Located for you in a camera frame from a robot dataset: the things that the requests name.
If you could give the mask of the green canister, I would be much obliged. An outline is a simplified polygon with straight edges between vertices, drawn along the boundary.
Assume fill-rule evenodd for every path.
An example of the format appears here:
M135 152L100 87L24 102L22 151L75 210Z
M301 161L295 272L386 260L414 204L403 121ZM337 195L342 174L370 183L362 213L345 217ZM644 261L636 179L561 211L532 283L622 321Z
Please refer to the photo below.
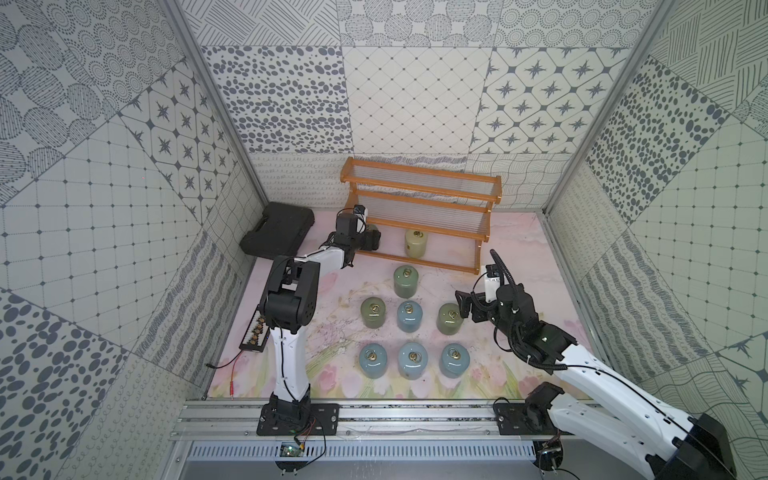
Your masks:
M436 325L440 333L452 336L458 333L463 323L459 305L446 303L439 308Z
M379 297L368 297L360 306L360 315L367 328L378 329L387 317L386 304Z
M395 294L403 299L412 298L418 289L419 273L412 265L401 265L393 274Z

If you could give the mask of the blue canister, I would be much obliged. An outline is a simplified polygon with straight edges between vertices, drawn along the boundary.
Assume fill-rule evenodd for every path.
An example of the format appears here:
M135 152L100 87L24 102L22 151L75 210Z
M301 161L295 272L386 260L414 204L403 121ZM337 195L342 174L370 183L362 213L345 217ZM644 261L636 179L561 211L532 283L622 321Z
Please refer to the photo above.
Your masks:
M404 301L397 309L397 325L406 333L416 332L422 323L423 309L415 301Z
M407 380L417 380L425 372L428 353L418 342L405 343L398 352L398 370Z
M441 353L440 371L447 378L456 379L466 372L470 361L470 354L463 345L451 343L446 345Z
M381 378L386 373L388 365L386 349L378 343L366 344L360 351L358 363L367 378Z

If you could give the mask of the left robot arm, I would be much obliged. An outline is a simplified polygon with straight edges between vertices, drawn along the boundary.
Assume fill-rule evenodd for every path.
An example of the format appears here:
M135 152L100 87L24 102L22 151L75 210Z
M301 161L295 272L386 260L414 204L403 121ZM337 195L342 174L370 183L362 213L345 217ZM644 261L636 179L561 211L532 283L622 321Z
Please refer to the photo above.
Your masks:
M335 231L315 251L273 261L258 312L270 329L275 353L277 378L269 405L287 422L302 425L311 411L306 327L315 314L320 278L351 267L358 251L378 249L380 233L368 227L367 217L363 205L344 208L336 215Z

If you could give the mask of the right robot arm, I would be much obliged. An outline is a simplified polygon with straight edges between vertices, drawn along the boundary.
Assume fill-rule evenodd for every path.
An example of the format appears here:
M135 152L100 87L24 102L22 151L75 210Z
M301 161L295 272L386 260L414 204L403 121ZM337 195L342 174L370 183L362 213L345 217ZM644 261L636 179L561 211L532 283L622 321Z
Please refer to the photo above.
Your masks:
M525 400L533 424L549 421L633 468L646 479L734 479L725 426L708 414L694 417L620 375L574 336L541 320L533 298L514 280L496 251L486 267L485 292L455 294L460 314L488 321L507 340L504 351L587 394L590 407L543 382Z

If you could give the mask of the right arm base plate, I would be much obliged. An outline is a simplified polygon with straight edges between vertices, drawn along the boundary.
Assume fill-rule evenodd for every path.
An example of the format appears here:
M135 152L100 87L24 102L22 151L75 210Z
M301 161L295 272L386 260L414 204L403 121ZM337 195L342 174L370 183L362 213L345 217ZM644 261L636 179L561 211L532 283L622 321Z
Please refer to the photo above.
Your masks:
M556 427L550 421L547 411L537 406L498 398L492 404L492 409L499 434L502 436L556 434Z

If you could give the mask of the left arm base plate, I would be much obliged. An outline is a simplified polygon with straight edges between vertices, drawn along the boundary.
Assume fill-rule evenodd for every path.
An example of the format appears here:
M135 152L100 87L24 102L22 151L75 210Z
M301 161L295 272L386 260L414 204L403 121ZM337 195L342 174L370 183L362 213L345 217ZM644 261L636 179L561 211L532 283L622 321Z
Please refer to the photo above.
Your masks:
M258 436L334 436L337 433L340 405L337 403L294 404L270 402L262 407Z

